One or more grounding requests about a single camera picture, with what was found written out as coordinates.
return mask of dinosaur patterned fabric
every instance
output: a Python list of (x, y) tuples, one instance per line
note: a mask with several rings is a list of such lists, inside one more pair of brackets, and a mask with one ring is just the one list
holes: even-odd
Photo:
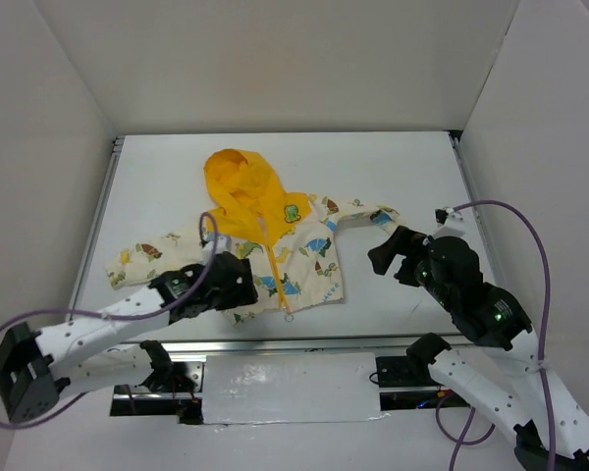
[[(293, 313), (342, 299), (334, 238), (340, 221), (370, 220), (389, 235), (402, 223), (399, 213), (387, 206), (286, 193), (255, 152), (217, 152), (205, 164), (205, 176), (210, 195), (220, 205), (211, 211), (222, 232), (218, 243), (249, 260), (259, 294), (257, 303), (225, 312), (235, 323), (266, 310)], [(211, 229), (204, 228), (207, 240), (214, 238)], [(167, 270), (204, 263), (205, 253), (196, 225), (189, 224), (120, 250), (107, 265), (107, 276), (113, 288), (138, 285)]]

